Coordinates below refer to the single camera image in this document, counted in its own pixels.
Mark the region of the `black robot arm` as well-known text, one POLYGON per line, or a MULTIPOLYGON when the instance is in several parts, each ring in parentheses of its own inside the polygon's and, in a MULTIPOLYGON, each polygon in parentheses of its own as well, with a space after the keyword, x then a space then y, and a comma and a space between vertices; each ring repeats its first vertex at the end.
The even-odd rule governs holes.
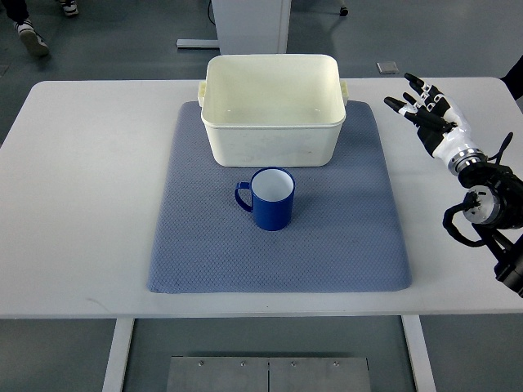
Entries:
POLYGON ((451 160, 458 181, 467 192, 460 204, 446 210, 443 226, 456 241, 468 247, 486 246, 497 264, 495 278, 518 295, 522 294, 522 239, 512 242, 505 230, 522 229, 522 180, 501 163, 504 150, 512 141, 510 132, 492 157, 469 149, 451 160), (462 213, 479 235, 466 238, 454 225, 462 213))

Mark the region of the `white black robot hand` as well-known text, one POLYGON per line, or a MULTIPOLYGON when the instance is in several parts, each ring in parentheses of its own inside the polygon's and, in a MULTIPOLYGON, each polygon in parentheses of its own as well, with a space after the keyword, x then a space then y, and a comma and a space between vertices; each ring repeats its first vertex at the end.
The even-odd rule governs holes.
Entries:
POLYGON ((416 95, 406 92, 401 100, 388 96, 384 103, 417 128, 428 154, 441 160, 455 176, 465 167, 485 163, 487 157, 472 140, 471 126, 454 100, 411 73, 406 73, 405 79, 416 95))

